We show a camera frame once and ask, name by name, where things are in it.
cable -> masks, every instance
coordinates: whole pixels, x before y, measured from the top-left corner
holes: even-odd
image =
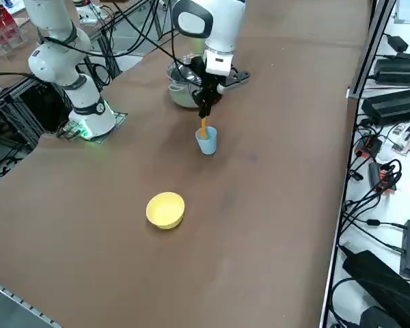
[[[173,26],[172,0],[169,0],[169,1],[168,1],[168,4],[169,4],[169,10],[170,10],[170,24],[171,24],[171,31],[170,31],[170,33],[172,34],[172,35],[171,35],[172,57],[173,57],[173,58],[176,58],[176,54],[175,54],[174,26]],[[176,62],[175,62],[175,67],[176,67],[176,69],[178,70],[179,76],[182,77],[184,80],[189,81],[186,77],[184,77],[184,76],[182,75],[182,73],[181,73],[181,71],[180,71],[180,69],[179,69],[179,66],[176,65]],[[190,81],[190,83],[191,83],[192,85],[196,86],[196,87],[201,87],[200,84],[197,84],[197,83],[194,82],[194,81]]]
[[[397,246],[393,246],[390,244],[385,243],[384,241],[382,241],[381,239],[378,239],[376,236],[374,236],[373,234],[367,232],[366,230],[364,230],[362,227],[360,227],[358,224],[356,224],[354,221],[350,220],[349,221],[350,224],[352,224],[353,226],[355,226],[358,230],[360,230],[361,232],[363,232],[364,234],[366,234],[367,236],[369,236],[370,238],[372,238],[373,240],[375,240],[376,242],[382,244],[384,247],[387,247],[388,249],[391,249],[392,251],[397,251],[400,254],[405,254],[405,249],[401,248],[401,247],[397,247]]]
[[[144,43],[144,41],[146,41],[146,40],[148,39],[149,33],[150,33],[150,31],[152,30],[152,25],[153,25],[154,22],[155,22],[155,18],[156,18],[156,15],[157,15],[157,11],[158,11],[158,6],[155,5],[155,11],[154,11],[154,13],[153,13],[152,21],[151,21],[150,24],[149,24],[149,29],[148,29],[148,31],[146,32],[146,34],[143,35],[143,30],[144,30],[144,28],[145,28],[145,26],[146,26],[146,24],[147,24],[147,22],[148,22],[148,19],[149,19],[149,17],[150,17],[150,13],[152,12],[152,6],[150,6],[148,15],[147,15],[147,17],[146,17],[146,19],[145,19],[145,21],[144,21],[144,23],[143,23],[143,29],[141,30],[141,33],[138,35],[138,38],[137,38],[137,40],[136,40],[135,43],[134,43],[134,45],[135,45],[134,48],[133,48],[134,51],[137,50],[137,49]]]
[[[91,66],[92,69],[88,68],[88,70],[90,71],[90,74],[93,76],[93,80],[97,81],[99,84],[101,84],[104,87],[107,87],[113,80],[113,77],[112,77],[111,73],[103,65],[100,65],[100,64],[97,64],[97,63],[88,63],[88,64],[87,63],[79,63],[79,64],[77,64],[77,66]],[[106,71],[106,73],[108,74],[108,78],[105,81],[103,81],[101,79],[101,77],[99,76],[99,74],[97,73],[97,67],[103,68]]]
[[[21,149],[23,149],[24,145],[15,145],[1,160],[0,160],[0,167],[2,167],[2,170],[0,171],[0,178],[4,177],[10,169],[7,168],[7,165],[10,163],[17,164],[19,161],[22,159],[18,159],[15,157],[15,155],[11,156],[11,153],[16,151],[19,152]]]
[[[35,75],[29,74],[29,73],[24,73],[24,72],[0,72],[0,77],[4,77],[6,75],[19,75],[19,76],[22,76],[22,77],[27,77],[29,79],[36,80],[36,81],[38,81],[42,84],[45,84],[45,85],[47,84],[48,85],[48,83],[46,81],[43,81],[42,79],[39,79]]]
[[[393,163],[397,163],[398,164],[398,171],[397,172],[393,172],[393,168],[392,168],[392,164]],[[367,192],[367,194],[365,194],[365,196],[363,196],[360,200],[355,201],[355,202],[348,202],[348,204],[344,204],[345,206],[345,211],[342,213],[343,214],[346,213],[346,207],[349,205],[355,205],[354,208],[351,210],[350,213],[346,213],[347,215],[353,217],[352,220],[348,220],[349,224],[346,227],[343,227],[342,231],[340,232],[339,236],[342,236],[342,234],[351,226],[351,224],[354,222],[355,218],[358,218],[358,216],[362,215],[364,212],[374,208],[375,206],[377,206],[379,204],[379,202],[381,201],[381,195],[388,189],[392,188],[392,186],[394,186],[396,183],[398,183],[398,181],[400,180],[401,176],[402,176],[402,165],[401,162],[397,159],[394,159],[392,161],[390,161],[389,163],[383,164],[381,166],[382,169],[385,168],[389,168],[389,170],[391,171],[390,177],[393,178],[389,181],[389,183],[386,186],[383,186],[383,189],[379,190],[380,185],[382,181],[380,180],[380,182],[378,182],[375,186],[373,186],[369,192]],[[374,195],[369,196],[373,191],[378,190]],[[375,205],[366,208],[364,210],[362,210],[360,213],[354,215],[358,210],[362,209],[363,207],[365,207],[366,205],[368,205],[369,203],[371,203],[371,201],[373,201],[374,199],[378,198],[377,202]]]
[[[390,288],[389,286],[386,286],[386,285],[383,285],[383,284],[378,284],[378,283],[376,283],[376,282],[374,282],[374,281],[372,281],[372,280],[368,280],[368,279],[355,279],[355,278],[353,278],[353,277],[344,278],[344,279],[340,280],[339,282],[337,282],[337,284],[335,284],[335,285],[333,286],[333,288],[331,289],[331,292],[330,292],[330,294],[329,294],[329,300],[328,300],[328,308],[329,308],[329,310],[331,311],[331,313],[333,313],[333,315],[334,315],[335,317],[336,317],[336,315],[337,315],[337,317],[340,318],[342,324],[348,324],[349,322],[346,321],[346,320],[344,320],[343,318],[341,318],[341,317],[337,314],[336,310],[334,309],[333,297],[334,297],[334,293],[336,292],[337,288],[338,288],[341,284],[344,284],[345,282],[351,282],[351,281],[352,281],[352,282],[357,282],[357,283],[359,283],[359,282],[365,282],[365,283],[367,283],[367,284],[372,284],[372,285],[374,285],[374,286],[381,287],[381,288],[383,288],[383,289],[385,289],[385,290],[388,290],[388,291],[390,291],[390,292],[392,292],[392,293],[395,293],[395,294],[397,294],[397,295],[400,295],[400,296],[403,297],[404,299],[407,299],[408,301],[410,301],[410,296],[409,296],[409,295],[406,295],[406,294],[404,294],[403,292],[399,292],[399,291],[397,291],[397,290],[394,290],[393,288]]]
[[[150,39],[149,37],[146,37],[138,28],[136,28],[136,26],[131,22],[131,20],[130,20],[130,19],[125,15],[125,13],[120,9],[120,7],[118,6],[118,4],[116,4],[116,3],[113,3],[113,4],[114,4],[114,6],[118,9],[118,11],[119,11],[120,14],[123,16],[123,18],[126,20],[126,22],[128,22],[128,24],[129,24],[136,32],[138,32],[141,36],[144,36],[145,39],[146,39],[148,42],[150,42],[150,43],[151,43],[152,45],[154,45],[156,48],[158,48],[159,50],[161,50],[162,52],[164,52],[167,56],[171,57],[173,60],[175,60],[175,61],[178,62],[179,64],[184,65],[184,63],[182,63],[179,59],[177,59],[177,58],[173,57],[172,55],[170,55],[170,53],[168,53],[164,48],[162,48],[161,46],[159,46],[159,44],[157,44],[155,41],[153,41],[153,40]],[[66,43],[64,43],[64,42],[62,42],[62,41],[59,41],[59,40],[57,40],[57,39],[55,39],[55,38],[51,38],[51,37],[48,37],[48,36],[44,37],[44,40],[49,41],[49,42],[52,42],[52,43],[54,43],[54,44],[58,44],[58,45],[63,46],[63,47],[65,47],[65,48],[67,48],[67,49],[72,49],[72,50],[78,51],[78,52],[80,52],[80,53],[85,53],[86,55],[89,55],[89,56],[101,57],[101,58],[119,58],[119,57],[128,55],[128,54],[130,54],[130,53],[132,53],[132,52],[134,51],[133,48],[129,48],[129,49],[127,49],[126,51],[124,51],[123,53],[119,53],[119,54],[117,54],[117,55],[106,56],[106,55],[99,55],[99,54],[97,54],[97,53],[91,53],[91,52],[89,52],[89,51],[84,51],[84,50],[75,48],[75,47],[73,47],[73,46],[70,46],[69,44],[66,44]]]
[[[395,228],[400,228],[402,230],[407,230],[407,227],[403,224],[393,223],[393,222],[381,222],[380,220],[377,220],[377,219],[368,219],[364,221],[364,220],[358,219],[357,217],[352,217],[348,215],[347,213],[344,213],[344,214],[347,216],[347,219],[350,217],[358,222],[366,223],[370,227],[392,226]]]
[[[164,15],[164,23],[163,23],[163,28],[161,29],[161,31],[163,32],[163,35],[161,36],[161,38],[165,35],[164,34],[164,29],[165,29],[165,21],[167,20],[167,13],[169,12],[169,8],[165,8],[165,15]]]

table surface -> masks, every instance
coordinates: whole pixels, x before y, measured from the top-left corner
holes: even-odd
[[[106,143],[43,137],[2,179],[0,284],[64,327],[317,325],[367,21],[364,0],[248,4],[251,80],[213,109],[213,156],[168,98],[170,58],[149,54],[103,92],[129,114]],[[169,232],[145,217],[162,191],[186,202]]]
[[[407,7],[405,1],[401,1],[401,6],[403,9],[410,12],[410,4]],[[408,44],[409,48],[407,52],[410,53],[410,24],[395,24],[394,18],[391,17],[386,30],[386,33],[393,36],[400,36]],[[377,50],[378,55],[395,55],[396,52],[388,45],[386,38],[382,38],[379,48]],[[372,71],[370,75],[373,74],[373,68],[375,61],[372,65]],[[374,90],[373,88],[387,87],[390,90]],[[377,96],[379,94],[386,94],[391,92],[399,92],[403,90],[395,90],[394,85],[377,85],[373,80],[368,80],[363,92],[363,98]],[[363,99],[360,101],[359,113],[363,113],[361,110],[361,105]],[[383,129],[382,135],[386,135],[388,131],[393,126],[386,126]],[[355,140],[359,139],[361,136],[356,133]],[[396,136],[390,133],[389,138],[392,141],[396,140]],[[367,219],[378,219],[381,222],[394,222],[399,224],[405,224],[407,220],[410,220],[410,153],[407,156],[399,155],[395,153],[392,148],[393,143],[386,141],[381,148],[381,151],[377,157],[377,161],[380,163],[386,163],[392,159],[399,159],[402,163],[402,178],[397,184],[398,190],[390,195],[384,195],[381,197],[380,204],[368,212],[364,213],[359,217],[361,220]],[[355,162],[354,168],[357,167],[364,159],[358,159]],[[361,182],[356,182],[351,180],[349,182],[348,188],[346,190],[347,200],[358,200],[363,197],[369,190],[370,185],[368,182],[368,163],[363,165],[358,172],[364,177]],[[380,226],[377,228],[369,227],[363,223],[357,224],[373,234],[383,242],[401,247],[402,246],[402,230],[393,227]],[[400,255],[387,249],[386,247],[378,244],[376,241],[366,236],[363,232],[359,231],[354,226],[351,226],[341,237],[341,245],[347,245],[354,252],[370,250],[373,254],[378,256],[386,265],[388,265],[392,270],[399,273],[400,272]],[[339,251],[338,257],[336,259],[336,269],[333,272],[333,282],[337,283],[341,279],[349,277],[347,272],[342,268],[343,262],[346,256]],[[353,323],[359,323],[361,314],[367,308],[377,305],[376,301],[368,295],[368,293],[357,283],[348,282],[341,285],[334,294],[334,308],[337,313],[344,318]],[[328,317],[329,325],[335,322],[333,315],[329,313]]]

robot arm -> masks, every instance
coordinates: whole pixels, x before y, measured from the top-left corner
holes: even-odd
[[[89,51],[90,39],[84,31],[75,27],[64,0],[23,2],[36,27],[48,31],[51,38]],[[38,78],[64,89],[73,104],[70,121],[79,127],[84,139],[91,139],[112,130],[115,116],[100,96],[92,78],[76,71],[76,65],[84,57],[83,53],[45,40],[29,57],[29,67]]]
[[[206,39],[206,72],[228,77],[246,0],[179,0],[173,6],[175,28],[184,36]]]

yellow bowl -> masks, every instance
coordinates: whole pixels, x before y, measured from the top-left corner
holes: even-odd
[[[146,207],[150,223],[161,229],[175,228],[184,217],[185,203],[177,193],[160,193]]]

pot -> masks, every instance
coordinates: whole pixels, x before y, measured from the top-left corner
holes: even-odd
[[[198,55],[186,55],[180,61],[184,64],[190,64],[191,59]],[[169,94],[172,100],[179,106],[185,108],[198,108],[191,95],[192,92],[199,89],[196,85],[202,82],[190,68],[178,62],[173,62],[167,69],[167,77],[170,80]]]

